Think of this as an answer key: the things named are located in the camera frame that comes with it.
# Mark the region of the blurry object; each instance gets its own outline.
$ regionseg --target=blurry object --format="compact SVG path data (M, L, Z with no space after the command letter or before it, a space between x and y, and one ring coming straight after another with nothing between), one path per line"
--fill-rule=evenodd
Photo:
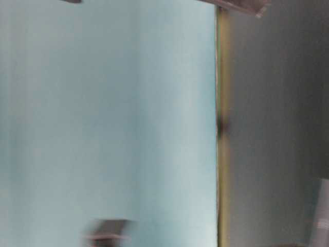
M304 246L299 245L299 244L292 243L292 244L274 245L274 246L271 246L271 247L304 247Z
M82 0L62 0L62 1L66 1L66 2L69 2L69 3L72 3L72 4L80 4L80 3L82 3Z
M85 238L92 247L115 247L122 239L129 239L122 232L132 222L129 220L102 220Z
M310 246L329 245L329 180L322 179L313 222Z
M224 9L237 10L261 17L270 0L200 0L211 4L216 4Z

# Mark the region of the light blue wall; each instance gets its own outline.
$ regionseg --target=light blue wall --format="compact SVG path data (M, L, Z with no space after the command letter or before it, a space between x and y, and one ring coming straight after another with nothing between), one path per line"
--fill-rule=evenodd
M140 246L216 246L214 8L139 8Z
M79 246L94 218L137 246L215 246L214 8L1 0L7 246Z

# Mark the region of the gray surface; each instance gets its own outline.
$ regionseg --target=gray surface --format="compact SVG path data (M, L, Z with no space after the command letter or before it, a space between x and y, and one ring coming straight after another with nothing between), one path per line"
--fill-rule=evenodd
M305 241L309 180L329 174L328 13L277 0L261 19L232 14L233 247Z

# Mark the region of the dark object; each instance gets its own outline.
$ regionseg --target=dark object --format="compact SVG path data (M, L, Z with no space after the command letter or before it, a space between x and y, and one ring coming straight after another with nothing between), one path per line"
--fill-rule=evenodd
M131 223L129 220L102 220L96 229L91 231L86 239L92 247L114 247L122 239L129 239L122 234L123 230Z
M72 4L80 4L80 3L82 3L82 0L62 0L62 1L66 1L66 2L69 2L69 3L72 3Z
M272 247L303 247L303 246L293 243L293 244L275 245L275 246L272 246Z
M238 10L244 13L253 14L260 17L266 10L266 5L270 0L201 0L211 4L216 4L224 9Z
M217 118L217 129L218 129L218 137L221 138L223 133L229 133L230 130L230 121L223 120L222 117Z

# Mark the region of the wall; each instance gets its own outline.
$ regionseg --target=wall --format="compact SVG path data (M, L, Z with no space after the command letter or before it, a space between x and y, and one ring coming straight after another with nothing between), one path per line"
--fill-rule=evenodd
M139 9L141 246L215 246L214 7Z
M261 19L231 16L231 246L307 241L307 191L328 176L327 13L278 0Z
M1 0L1 241L215 245L214 8Z

